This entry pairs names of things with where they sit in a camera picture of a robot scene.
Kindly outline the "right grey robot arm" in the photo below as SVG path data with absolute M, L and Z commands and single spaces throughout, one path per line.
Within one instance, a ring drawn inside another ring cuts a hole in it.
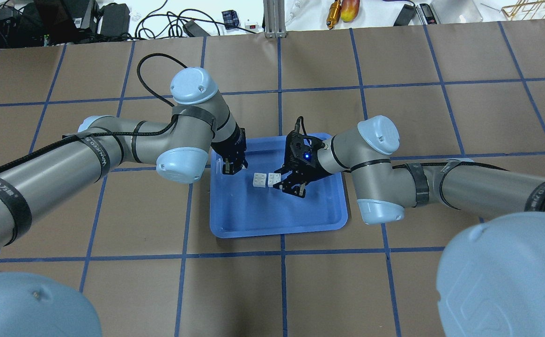
M 401 220 L 405 209 L 433 203 L 484 218 L 455 235 L 440 257 L 444 334 L 545 337 L 545 177 L 469 159 L 393 166 L 399 140 L 382 115 L 328 140 L 308 135 L 298 117 L 274 188 L 303 198 L 309 183 L 344 171 L 365 224 Z

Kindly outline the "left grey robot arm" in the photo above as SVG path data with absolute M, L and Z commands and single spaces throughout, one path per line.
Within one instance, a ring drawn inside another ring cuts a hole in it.
M 167 124 L 88 117 L 77 132 L 0 166 L 0 247 L 125 162 L 149 164 L 187 185 L 202 177 L 210 152 L 221 157 L 224 175 L 246 169 L 245 130 L 210 74 L 186 67 L 170 91 Z M 0 337 L 101 335 L 94 306 L 78 290 L 33 273 L 0 271 Z

